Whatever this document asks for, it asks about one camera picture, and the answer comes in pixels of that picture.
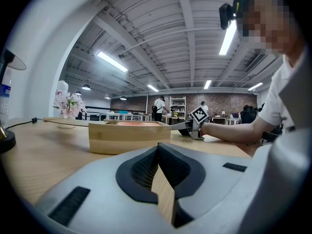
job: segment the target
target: white ceiling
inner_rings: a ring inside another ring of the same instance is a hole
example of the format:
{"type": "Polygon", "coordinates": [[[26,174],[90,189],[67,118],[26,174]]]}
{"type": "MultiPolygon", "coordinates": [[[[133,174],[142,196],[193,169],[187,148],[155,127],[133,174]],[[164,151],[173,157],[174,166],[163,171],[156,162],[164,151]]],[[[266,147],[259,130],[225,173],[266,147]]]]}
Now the white ceiling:
{"type": "Polygon", "coordinates": [[[219,55],[226,31],[220,28],[218,9],[233,0],[104,1],[107,5],[81,34],[65,64],[65,80],[77,87],[89,83],[93,89],[119,96],[148,92],[148,84],[175,92],[178,88],[202,88],[211,79],[211,87],[234,90],[270,82],[281,64],[280,58],[271,65],[267,59],[246,73],[259,51],[250,45],[244,50],[247,45],[241,43],[237,32],[227,54],[219,55]],[[159,37],[193,28],[210,29],[159,37]],[[126,49],[154,37],[159,38],[126,51],[124,59],[118,58],[126,49]],[[128,72],[105,67],[98,60],[99,51],[128,72]]]}

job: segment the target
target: black backpack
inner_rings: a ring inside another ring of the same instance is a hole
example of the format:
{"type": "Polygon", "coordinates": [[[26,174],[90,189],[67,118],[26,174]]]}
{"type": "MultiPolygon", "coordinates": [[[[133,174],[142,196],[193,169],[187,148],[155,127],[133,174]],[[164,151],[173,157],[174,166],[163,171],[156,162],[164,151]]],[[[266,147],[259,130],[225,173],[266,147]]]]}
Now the black backpack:
{"type": "Polygon", "coordinates": [[[157,113],[157,110],[158,110],[157,106],[152,107],[152,112],[157,113]]]}

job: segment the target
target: man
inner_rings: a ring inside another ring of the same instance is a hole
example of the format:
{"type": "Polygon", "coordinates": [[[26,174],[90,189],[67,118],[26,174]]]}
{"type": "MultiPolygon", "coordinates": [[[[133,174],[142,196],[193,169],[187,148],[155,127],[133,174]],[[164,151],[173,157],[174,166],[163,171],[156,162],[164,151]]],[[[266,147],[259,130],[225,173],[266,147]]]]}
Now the man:
{"type": "MultiPolygon", "coordinates": [[[[248,108],[249,106],[248,105],[245,105],[243,107],[243,111],[248,111],[248,108]]],[[[238,124],[241,124],[242,123],[242,116],[241,116],[241,112],[239,112],[239,116],[238,116],[238,124]]]]}
{"type": "Polygon", "coordinates": [[[157,113],[155,113],[155,121],[161,121],[162,118],[162,110],[164,109],[167,113],[170,111],[165,107],[165,98],[164,96],[160,96],[159,99],[154,101],[154,106],[157,107],[157,113]]]}
{"type": "Polygon", "coordinates": [[[208,106],[205,105],[205,102],[204,102],[204,101],[202,101],[202,102],[200,103],[200,106],[203,107],[203,109],[206,111],[207,115],[209,116],[209,114],[208,114],[208,106]]]}
{"type": "Polygon", "coordinates": [[[203,109],[206,111],[206,113],[208,113],[208,106],[205,105],[205,102],[202,101],[200,105],[203,107],[203,109]]]}
{"type": "Polygon", "coordinates": [[[284,120],[283,134],[294,129],[288,110],[279,97],[293,71],[306,58],[307,49],[293,16],[281,0],[234,0],[238,30],[260,37],[266,48],[283,54],[283,65],[272,77],[265,107],[250,124],[219,125],[205,123],[202,135],[211,135],[230,142],[256,142],[263,132],[271,132],[284,120]]]}

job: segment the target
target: fluorescent light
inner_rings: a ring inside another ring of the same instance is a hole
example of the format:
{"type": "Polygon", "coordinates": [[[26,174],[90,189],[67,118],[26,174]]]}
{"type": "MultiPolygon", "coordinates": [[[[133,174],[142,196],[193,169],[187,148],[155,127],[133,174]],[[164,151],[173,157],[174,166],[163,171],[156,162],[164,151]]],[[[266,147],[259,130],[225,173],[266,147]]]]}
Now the fluorescent light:
{"type": "Polygon", "coordinates": [[[233,20],[229,28],[226,30],[224,41],[223,41],[219,55],[226,55],[231,45],[231,42],[233,40],[235,31],[236,31],[236,21],[233,20]]]}
{"type": "Polygon", "coordinates": [[[262,84],[263,84],[262,82],[261,82],[261,83],[258,83],[257,85],[255,85],[255,86],[251,87],[250,89],[248,89],[248,91],[250,91],[250,90],[252,90],[252,89],[255,89],[255,88],[257,88],[257,87],[260,87],[262,84]]]}
{"type": "Polygon", "coordinates": [[[208,89],[210,83],[211,83],[211,80],[206,81],[206,85],[205,85],[204,89],[208,89]]]}
{"type": "Polygon", "coordinates": [[[153,89],[155,92],[159,92],[155,87],[153,87],[152,85],[147,85],[149,88],[153,89]]]}
{"type": "Polygon", "coordinates": [[[124,66],[116,62],[114,59],[110,58],[108,55],[104,54],[102,51],[98,53],[98,57],[102,58],[103,60],[109,62],[110,64],[114,65],[116,68],[120,69],[123,72],[127,72],[128,69],[126,69],[124,66]]]}

